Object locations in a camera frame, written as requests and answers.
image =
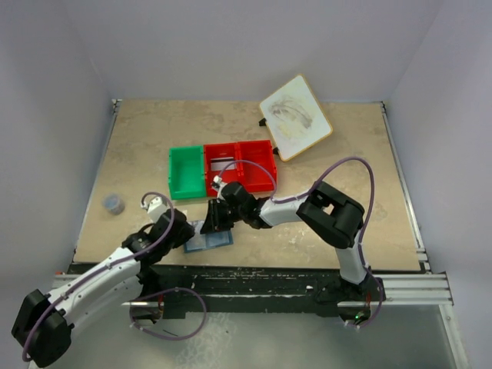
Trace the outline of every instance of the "red divided tray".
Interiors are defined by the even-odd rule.
[[[205,187],[207,196],[217,196],[211,187],[215,175],[233,160],[253,161],[265,168],[277,181],[277,167],[272,152],[271,143],[265,141],[242,141],[227,144],[204,145]],[[270,178],[260,168],[248,163],[231,165],[222,175],[225,182],[239,181],[248,192],[272,191],[274,189]]]

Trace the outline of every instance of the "beige table surface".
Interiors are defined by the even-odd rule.
[[[275,158],[278,195],[309,188],[319,175],[348,155],[367,159],[374,169],[374,212],[364,239],[366,258],[379,270],[418,270],[414,235],[403,191],[378,104],[322,104],[334,133],[289,162]],[[91,197],[74,262],[99,262],[128,234],[149,219],[139,206],[146,191],[168,191],[168,151],[175,146],[269,139],[257,102],[124,100]],[[365,167],[342,165],[325,181],[367,208],[370,185]],[[117,193],[126,203],[110,215],[102,198]],[[203,219],[207,198],[174,201],[188,220]],[[171,251],[162,264],[252,267],[339,268],[334,249],[304,223],[254,230],[246,224],[232,229],[234,244],[185,254]]]

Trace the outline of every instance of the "gray wall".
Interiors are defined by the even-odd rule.
[[[489,368],[492,2],[445,2],[389,122],[434,272],[447,271],[474,367]]]
[[[389,97],[442,0],[64,0],[111,95],[261,100],[305,73],[320,100]]]
[[[24,295],[71,260],[111,101],[58,0],[0,4],[0,357]]]

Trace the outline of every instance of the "green box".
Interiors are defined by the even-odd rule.
[[[168,183],[172,199],[207,195],[203,146],[169,149]]]

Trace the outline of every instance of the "drawing on board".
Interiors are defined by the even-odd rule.
[[[331,126],[302,75],[260,103],[283,161],[331,133]]]

